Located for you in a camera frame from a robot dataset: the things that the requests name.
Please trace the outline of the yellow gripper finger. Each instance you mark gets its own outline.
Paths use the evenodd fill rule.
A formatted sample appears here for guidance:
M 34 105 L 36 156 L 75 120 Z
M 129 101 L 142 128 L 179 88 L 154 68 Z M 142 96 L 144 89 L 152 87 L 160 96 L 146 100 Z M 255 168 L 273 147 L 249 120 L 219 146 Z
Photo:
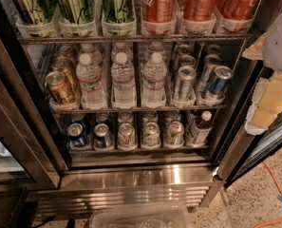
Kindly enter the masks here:
M 251 46 L 242 52 L 242 56 L 249 60 L 262 60 L 265 37 L 266 33 L 263 33 Z
M 244 128 L 248 134 L 260 135 L 282 113 L 282 73 L 275 72 L 269 78 L 260 78 L 254 88 Z

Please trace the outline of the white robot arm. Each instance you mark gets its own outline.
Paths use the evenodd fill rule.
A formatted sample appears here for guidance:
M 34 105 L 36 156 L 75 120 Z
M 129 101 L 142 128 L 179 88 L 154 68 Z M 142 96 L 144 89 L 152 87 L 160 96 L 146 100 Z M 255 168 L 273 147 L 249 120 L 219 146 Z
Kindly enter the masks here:
M 282 12 L 242 56 L 273 70 L 272 77 L 260 78 L 255 85 L 244 126 L 248 134 L 260 135 L 282 113 Z

